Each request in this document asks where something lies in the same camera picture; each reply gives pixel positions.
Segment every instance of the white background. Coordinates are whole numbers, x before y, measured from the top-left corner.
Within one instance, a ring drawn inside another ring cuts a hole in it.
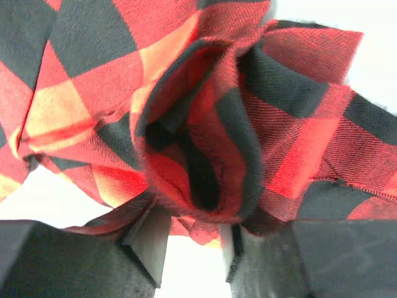
[[[392,0],[278,0],[276,19],[317,22],[365,33],[348,74],[349,84],[368,100],[397,115],[397,46]],[[63,228],[84,225],[110,209],[39,166],[0,205],[0,219],[35,219]],[[186,237],[169,237],[163,285],[156,298],[230,297],[223,282],[221,251]]]

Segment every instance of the buffalo check cloth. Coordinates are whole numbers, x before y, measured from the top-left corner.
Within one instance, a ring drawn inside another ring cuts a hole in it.
[[[103,205],[150,193],[201,244],[397,218],[396,117],[344,84],[362,34],[269,7],[0,1],[0,201],[35,158]]]

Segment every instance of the plaid flannel shirt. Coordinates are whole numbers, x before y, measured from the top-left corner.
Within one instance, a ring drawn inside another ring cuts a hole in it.
[[[220,222],[396,218],[396,118],[343,84],[362,35],[261,25],[269,6],[2,0],[0,201],[34,156],[103,205],[153,194],[203,244]]]

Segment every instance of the black square pattern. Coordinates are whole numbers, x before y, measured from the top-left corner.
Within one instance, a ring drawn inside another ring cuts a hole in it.
[[[56,12],[44,0],[0,1],[0,61],[34,89]]]
[[[64,0],[50,42],[70,77],[136,50],[112,0]]]

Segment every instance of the white surface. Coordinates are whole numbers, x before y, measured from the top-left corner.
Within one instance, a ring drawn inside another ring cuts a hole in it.
[[[278,0],[276,19],[315,21],[341,29],[358,30],[365,37],[349,71],[350,85],[364,97],[397,115],[395,2],[388,0]],[[83,225],[109,209],[93,202],[43,167],[0,205],[0,219],[35,219],[56,227]],[[223,282],[219,250],[191,239],[170,237],[163,286],[156,298],[230,297]]]

